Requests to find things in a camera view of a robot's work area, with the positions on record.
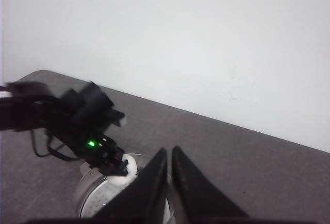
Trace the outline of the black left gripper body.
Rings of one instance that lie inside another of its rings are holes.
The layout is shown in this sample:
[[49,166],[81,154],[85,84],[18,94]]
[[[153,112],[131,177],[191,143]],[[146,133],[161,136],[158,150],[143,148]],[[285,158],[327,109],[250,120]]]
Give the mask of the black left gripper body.
[[89,133],[79,145],[79,157],[104,176],[128,175],[128,160],[123,155],[124,150],[101,132]]

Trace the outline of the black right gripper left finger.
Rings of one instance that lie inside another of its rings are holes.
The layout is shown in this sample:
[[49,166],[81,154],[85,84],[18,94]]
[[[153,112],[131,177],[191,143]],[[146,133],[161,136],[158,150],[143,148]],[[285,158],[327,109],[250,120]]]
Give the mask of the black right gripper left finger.
[[163,223],[167,169],[167,151],[161,148],[141,174],[92,220],[95,223]]

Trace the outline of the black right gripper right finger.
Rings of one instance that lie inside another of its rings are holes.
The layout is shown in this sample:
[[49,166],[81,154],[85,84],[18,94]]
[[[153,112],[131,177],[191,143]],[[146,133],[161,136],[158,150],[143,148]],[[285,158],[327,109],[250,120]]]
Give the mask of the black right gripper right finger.
[[249,215],[218,190],[179,146],[172,150],[172,178],[189,223],[240,223]]

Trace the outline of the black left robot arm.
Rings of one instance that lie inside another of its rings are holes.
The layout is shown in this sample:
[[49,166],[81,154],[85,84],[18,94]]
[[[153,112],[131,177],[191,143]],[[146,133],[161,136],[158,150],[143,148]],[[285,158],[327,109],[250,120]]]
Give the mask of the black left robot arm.
[[89,82],[80,91],[55,96],[48,85],[17,81],[1,87],[1,130],[45,130],[46,156],[62,161],[83,160],[104,176],[125,177],[125,151],[105,131],[122,127],[125,114],[116,110],[102,89]]

